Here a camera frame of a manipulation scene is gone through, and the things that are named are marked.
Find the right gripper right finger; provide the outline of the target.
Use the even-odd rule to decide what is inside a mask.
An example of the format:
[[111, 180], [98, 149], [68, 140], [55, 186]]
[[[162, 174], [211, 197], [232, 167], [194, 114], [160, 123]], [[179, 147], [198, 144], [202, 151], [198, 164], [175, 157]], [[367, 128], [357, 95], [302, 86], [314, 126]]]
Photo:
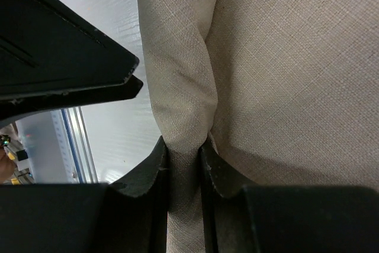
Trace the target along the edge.
[[246, 187], [255, 183], [218, 155], [211, 144], [198, 151], [206, 252], [260, 252]]

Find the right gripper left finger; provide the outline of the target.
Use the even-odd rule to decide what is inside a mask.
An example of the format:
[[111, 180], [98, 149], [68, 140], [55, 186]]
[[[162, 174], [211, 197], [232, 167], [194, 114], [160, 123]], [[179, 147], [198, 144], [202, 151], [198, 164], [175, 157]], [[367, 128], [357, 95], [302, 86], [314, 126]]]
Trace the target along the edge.
[[166, 252], [169, 179], [168, 148], [160, 137], [147, 158], [111, 184], [117, 208], [110, 252]]

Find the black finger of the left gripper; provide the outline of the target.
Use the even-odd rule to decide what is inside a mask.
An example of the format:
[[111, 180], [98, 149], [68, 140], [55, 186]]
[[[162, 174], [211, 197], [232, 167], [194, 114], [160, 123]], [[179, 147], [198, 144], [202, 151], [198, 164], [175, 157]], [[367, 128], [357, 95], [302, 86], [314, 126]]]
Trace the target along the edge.
[[135, 98], [137, 56], [59, 0], [1, 0], [1, 126]]

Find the beige cloth napkin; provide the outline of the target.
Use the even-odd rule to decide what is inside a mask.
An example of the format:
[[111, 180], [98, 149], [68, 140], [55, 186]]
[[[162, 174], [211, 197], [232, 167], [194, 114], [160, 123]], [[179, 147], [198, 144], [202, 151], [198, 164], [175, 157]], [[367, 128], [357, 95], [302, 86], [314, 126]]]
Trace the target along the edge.
[[378, 188], [378, 0], [138, 0], [171, 154], [168, 252], [204, 252], [207, 138], [258, 184]]

